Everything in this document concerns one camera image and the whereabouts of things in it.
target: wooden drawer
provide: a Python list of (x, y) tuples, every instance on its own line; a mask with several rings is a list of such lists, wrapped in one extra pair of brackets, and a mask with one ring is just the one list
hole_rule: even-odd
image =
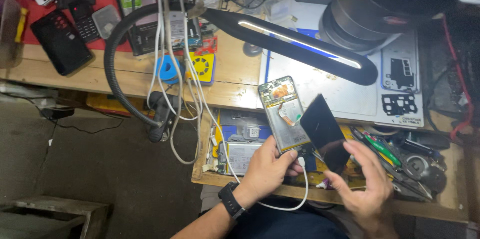
[[(201, 152), (193, 166), (191, 181), (198, 184), (223, 187), (228, 182), (235, 181), (235, 178), (211, 171), (202, 172), (202, 166), (207, 162), (211, 126), (212, 120), (204, 112), (201, 122)], [(395, 199), (393, 201), (394, 212), (455, 222), (468, 222), (469, 214), (463, 149), (455, 144), (451, 144), (450, 148), (441, 151), (441, 154), (445, 156), (447, 165), (445, 190), (440, 195), (437, 195), (437, 199), (434, 202), (413, 202)], [(282, 185), (274, 194), (302, 199), (305, 195), (305, 187)], [(309, 188), (308, 199), (342, 204), (342, 200), (336, 191), (315, 187)]]

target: concrete floor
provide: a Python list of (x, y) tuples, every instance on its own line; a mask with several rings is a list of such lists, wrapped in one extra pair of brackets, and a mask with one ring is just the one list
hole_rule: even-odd
[[(152, 144), (137, 119), (87, 134), (0, 104), (0, 202), (43, 194), (113, 205), (106, 238), (166, 238), (197, 218), (201, 185), (190, 181), (170, 144)], [(65, 118), (62, 125), (96, 131), (117, 119)], [(184, 159), (194, 157), (196, 134), (179, 124), (174, 143)]]

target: black watch strap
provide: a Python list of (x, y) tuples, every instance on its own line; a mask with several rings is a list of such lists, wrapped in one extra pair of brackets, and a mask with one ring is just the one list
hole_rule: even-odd
[(233, 219), (237, 219), (246, 210), (237, 202), (233, 196), (233, 190), (239, 185), (236, 182), (229, 182), (225, 187), (220, 190), (218, 197), (222, 199), (225, 205), (226, 211), (232, 216)]

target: hand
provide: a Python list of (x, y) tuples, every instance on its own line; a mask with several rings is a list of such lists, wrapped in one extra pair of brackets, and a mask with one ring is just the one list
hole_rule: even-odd
[(268, 137), (251, 157), (247, 173), (233, 191), (235, 199), (243, 208), (248, 209), (275, 191), (282, 184), (285, 174), (297, 176), (303, 173), (298, 162), (294, 162), (297, 151), (291, 150), (280, 156), (276, 145), (273, 136)]
[(324, 175), (339, 193), (345, 208), (352, 212), (355, 221), (369, 237), (397, 237), (387, 202), (393, 194), (393, 187), (377, 156), (365, 145), (354, 140), (344, 142), (343, 146), (361, 165), (366, 179), (366, 190), (352, 191), (342, 177), (331, 171), (325, 171)]

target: wooden desk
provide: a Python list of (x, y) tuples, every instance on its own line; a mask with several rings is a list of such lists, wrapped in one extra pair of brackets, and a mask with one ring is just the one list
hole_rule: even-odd
[[(250, 58), (243, 55), (243, 42), (219, 31), (218, 53), (216, 54), (215, 83), (204, 87), (205, 97), (211, 107), (225, 107), (244, 110), (256, 110), (257, 84), (260, 71), (260, 57)], [(0, 69), (0, 78), (47, 87), (75, 89), (81, 91), (111, 94), (103, 69), (103, 51), (93, 50), (96, 59), (71, 77), (60, 76), (40, 46), (24, 45), (20, 56), (22, 63), (13, 69)], [(128, 96), (146, 98), (152, 78), (154, 58), (152, 55), (135, 58), (131, 53), (117, 52), (115, 69), (118, 83)], [(170, 91), (177, 94), (176, 88)], [(432, 118), (442, 131), (450, 131), (451, 119), (437, 113)], [(192, 181), (195, 183), (224, 186), (232, 177), (212, 172), (202, 173), (208, 148), (208, 136), (211, 120), (202, 119), (201, 157), (195, 163)], [(452, 146), (443, 151), (447, 159), (447, 188), (440, 195), (438, 203), (394, 202), (396, 212), (465, 222), (468, 220), (465, 195), (465, 176), (463, 171), (463, 149)], [(282, 186), (275, 193), (301, 198), (303, 187)], [(309, 199), (340, 203), (334, 191), (311, 189)]]
[[(207, 102), (212, 107), (224, 107), (242, 110), (256, 110), (257, 85), (260, 74), (261, 56), (247, 57), (243, 54), (243, 41), (223, 31), (218, 36), (216, 54), (215, 83), (205, 86), (203, 91)], [(105, 78), (103, 51), (92, 50), (95, 60), (71, 77), (60, 76), (40, 45), (24, 45), (19, 56), (21, 64), (12, 69), (0, 69), (0, 78), (34, 85), (54, 88), (111, 94)], [(125, 95), (147, 98), (153, 73), (154, 56), (134, 57), (129, 52), (115, 54), (115, 70), (120, 88)], [(177, 94), (173, 87), (170, 94)], [(432, 112), (432, 119), (441, 131), (450, 132), (451, 118)], [(426, 122), (425, 130), (432, 130)]]

